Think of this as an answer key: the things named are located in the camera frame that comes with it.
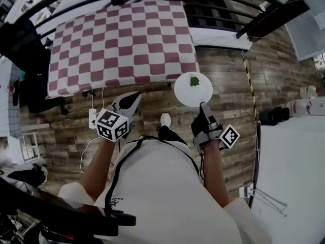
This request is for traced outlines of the person's right forearm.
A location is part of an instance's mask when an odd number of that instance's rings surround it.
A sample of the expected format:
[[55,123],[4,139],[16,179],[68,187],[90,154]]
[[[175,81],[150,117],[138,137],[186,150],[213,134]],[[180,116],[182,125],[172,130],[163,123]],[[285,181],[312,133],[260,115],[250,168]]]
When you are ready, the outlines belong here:
[[219,141],[212,140],[204,147],[204,186],[213,199],[224,208],[229,202],[228,192],[225,186],[222,156],[219,150]]

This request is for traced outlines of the small white clip box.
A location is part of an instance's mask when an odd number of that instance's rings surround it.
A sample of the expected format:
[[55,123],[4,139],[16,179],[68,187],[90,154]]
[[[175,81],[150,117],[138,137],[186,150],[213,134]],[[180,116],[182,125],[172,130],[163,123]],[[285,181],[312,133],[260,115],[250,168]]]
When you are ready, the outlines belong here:
[[254,193],[254,183],[250,183],[247,186],[239,187],[240,198],[250,198]]

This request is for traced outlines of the white power strip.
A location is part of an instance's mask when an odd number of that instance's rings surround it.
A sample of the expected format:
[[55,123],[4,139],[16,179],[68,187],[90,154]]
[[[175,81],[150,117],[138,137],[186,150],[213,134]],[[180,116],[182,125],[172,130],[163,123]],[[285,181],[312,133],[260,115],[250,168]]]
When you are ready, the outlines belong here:
[[96,116],[97,116],[97,112],[95,108],[90,108],[89,112],[88,112],[88,126],[90,129],[96,129]]

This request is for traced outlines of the white desk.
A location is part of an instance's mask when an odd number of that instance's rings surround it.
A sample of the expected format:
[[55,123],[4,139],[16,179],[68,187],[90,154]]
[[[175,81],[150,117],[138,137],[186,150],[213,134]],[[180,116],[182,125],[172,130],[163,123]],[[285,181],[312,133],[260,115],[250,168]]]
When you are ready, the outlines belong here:
[[21,70],[8,58],[0,59],[0,137],[21,136],[19,85]]

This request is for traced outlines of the white round plate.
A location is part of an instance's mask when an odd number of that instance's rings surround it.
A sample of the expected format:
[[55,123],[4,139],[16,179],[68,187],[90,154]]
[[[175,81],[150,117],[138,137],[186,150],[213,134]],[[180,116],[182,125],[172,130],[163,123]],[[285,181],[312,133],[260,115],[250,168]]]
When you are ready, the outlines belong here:
[[[192,76],[199,78],[200,85],[190,86]],[[187,72],[175,81],[174,94],[180,103],[195,108],[199,107],[201,102],[209,102],[213,95],[213,86],[205,75],[199,72]]]

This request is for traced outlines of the white stool frame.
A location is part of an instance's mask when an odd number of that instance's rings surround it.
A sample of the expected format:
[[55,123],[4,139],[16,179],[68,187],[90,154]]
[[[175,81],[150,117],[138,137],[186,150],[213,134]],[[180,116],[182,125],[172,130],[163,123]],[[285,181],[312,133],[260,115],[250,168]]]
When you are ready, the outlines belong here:
[[37,139],[38,132],[23,133],[21,136],[21,148],[25,163],[41,157]]

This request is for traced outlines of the person's white shirt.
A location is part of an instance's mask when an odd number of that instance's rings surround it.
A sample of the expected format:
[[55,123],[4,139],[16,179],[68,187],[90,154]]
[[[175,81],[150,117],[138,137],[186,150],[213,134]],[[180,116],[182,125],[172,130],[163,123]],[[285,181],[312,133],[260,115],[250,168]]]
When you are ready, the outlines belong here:
[[246,202],[221,207],[199,180],[180,142],[130,142],[113,174],[111,207],[136,217],[104,244],[272,244]]

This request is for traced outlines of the person's left forearm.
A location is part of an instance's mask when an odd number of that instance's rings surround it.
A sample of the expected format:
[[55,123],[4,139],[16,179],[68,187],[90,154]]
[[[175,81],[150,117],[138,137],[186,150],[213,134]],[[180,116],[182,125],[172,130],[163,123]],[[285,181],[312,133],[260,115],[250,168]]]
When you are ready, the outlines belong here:
[[79,181],[93,201],[96,201],[105,189],[115,144],[115,142],[106,139],[102,140]]

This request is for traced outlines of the black office chair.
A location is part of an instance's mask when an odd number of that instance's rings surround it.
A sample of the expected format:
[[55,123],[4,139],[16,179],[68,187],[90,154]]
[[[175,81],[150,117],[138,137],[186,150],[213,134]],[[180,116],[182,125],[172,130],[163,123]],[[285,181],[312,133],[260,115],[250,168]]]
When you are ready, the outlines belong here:
[[22,72],[19,98],[30,113],[37,114],[59,106],[62,115],[68,114],[62,97],[47,99],[51,52],[41,42],[30,20],[4,23],[0,27],[0,55],[8,58]]

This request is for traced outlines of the black curved bar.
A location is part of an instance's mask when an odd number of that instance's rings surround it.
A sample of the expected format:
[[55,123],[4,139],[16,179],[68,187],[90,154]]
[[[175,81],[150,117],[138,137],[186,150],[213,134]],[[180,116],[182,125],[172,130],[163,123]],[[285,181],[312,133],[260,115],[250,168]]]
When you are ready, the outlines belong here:
[[68,232],[117,236],[120,226],[135,226],[136,217],[121,211],[68,202],[25,182],[0,176],[0,211],[20,210]]

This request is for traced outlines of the person's black trousers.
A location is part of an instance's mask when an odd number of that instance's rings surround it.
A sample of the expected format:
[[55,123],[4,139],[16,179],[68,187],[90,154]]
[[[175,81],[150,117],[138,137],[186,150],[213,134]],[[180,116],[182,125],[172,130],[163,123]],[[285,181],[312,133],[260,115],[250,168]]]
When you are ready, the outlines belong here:
[[187,143],[174,131],[167,126],[160,127],[158,131],[158,138],[164,141],[177,141],[187,145]]

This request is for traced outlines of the white counter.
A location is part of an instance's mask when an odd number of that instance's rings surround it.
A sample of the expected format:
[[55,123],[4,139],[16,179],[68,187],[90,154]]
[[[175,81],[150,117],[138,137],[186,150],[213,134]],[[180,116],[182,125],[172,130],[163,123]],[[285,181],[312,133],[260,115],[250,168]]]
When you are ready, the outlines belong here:
[[273,244],[325,241],[325,116],[261,126],[256,187],[285,202],[287,217],[256,198],[252,212]]

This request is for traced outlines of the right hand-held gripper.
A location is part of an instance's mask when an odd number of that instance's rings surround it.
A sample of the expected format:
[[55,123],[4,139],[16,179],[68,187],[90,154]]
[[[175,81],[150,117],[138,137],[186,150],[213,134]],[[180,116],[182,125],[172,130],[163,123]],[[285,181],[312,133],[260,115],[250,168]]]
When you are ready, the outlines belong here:
[[216,121],[206,102],[200,103],[200,113],[192,122],[191,129],[198,151],[203,151],[213,140],[219,141],[219,150],[231,149],[240,137],[232,125],[225,127]]

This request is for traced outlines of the white platform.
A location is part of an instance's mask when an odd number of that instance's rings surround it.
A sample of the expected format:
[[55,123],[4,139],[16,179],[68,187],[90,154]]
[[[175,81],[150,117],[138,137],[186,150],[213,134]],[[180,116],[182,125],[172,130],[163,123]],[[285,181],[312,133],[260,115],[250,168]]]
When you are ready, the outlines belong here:
[[236,38],[236,32],[226,30],[191,27],[190,33],[195,45],[249,50],[253,44],[246,34]]

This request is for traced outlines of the black bag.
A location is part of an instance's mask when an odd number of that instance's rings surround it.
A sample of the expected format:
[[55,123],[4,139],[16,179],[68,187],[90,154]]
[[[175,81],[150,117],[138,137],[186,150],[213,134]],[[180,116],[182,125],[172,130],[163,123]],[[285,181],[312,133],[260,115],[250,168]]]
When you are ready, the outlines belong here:
[[260,112],[259,121],[261,125],[275,126],[279,122],[286,121],[290,118],[290,111],[287,107],[276,107],[274,109],[266,109]]

